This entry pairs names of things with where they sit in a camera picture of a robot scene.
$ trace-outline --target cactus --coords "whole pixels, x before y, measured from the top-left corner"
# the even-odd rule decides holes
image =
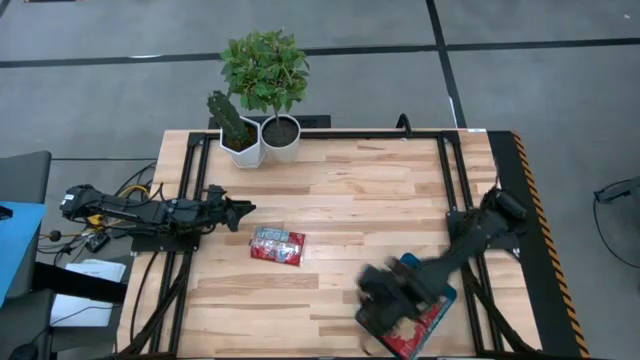
[[[234,150],[242,150],[244,146],[251,145],[251,137],[244,121],[240,119],[235,106],[221,91],[214,91],[209,95],[207,106],[213,115],[213,120],[222,128],[227,143],[239,148]]]

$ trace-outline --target green leafy plant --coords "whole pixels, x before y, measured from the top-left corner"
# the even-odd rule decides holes
[[[239,94],[243,108],[264,113],[271,108],[279,126],[280,109],[289,112],[294,101],[304,99],[309,73],[302,67],[309,70],[309,63],[296,48],[293,35],[282,36],[282,30],[252,32],[229,40],[229,48],[221,56],[229,94]]]

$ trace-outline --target white paper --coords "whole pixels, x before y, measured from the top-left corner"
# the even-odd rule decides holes
[[[69,271],[119,282],[122,279],[126,266],[108,261],[87,259],[79,264],[67,264],[65,268]],[[51,319],[49,324],[51,324],[51,326],[59,327],[107,326],[109,324],[109,317],[111,316],[111,309],[88,309],[77,315],[71,316],[68,319],[58,321],[91,306],[111,308],[113,304],[76,296],[56,295],[56,299],[53,302],[53,308],[51,309]]]

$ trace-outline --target red snack package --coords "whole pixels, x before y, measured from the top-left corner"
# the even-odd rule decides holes
[[[253,231],[251,257],[300,266],[306,235],[258,226]]]

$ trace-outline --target table edge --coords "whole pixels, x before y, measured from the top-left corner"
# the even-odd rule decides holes
[[[589,351],[568,292],[549,225],[533,180],[521,137],[511,131],[489,131],[489,143],[500,183],[528,213],[520,240],[520,262],[542,348],[553,355],[588,357]]]

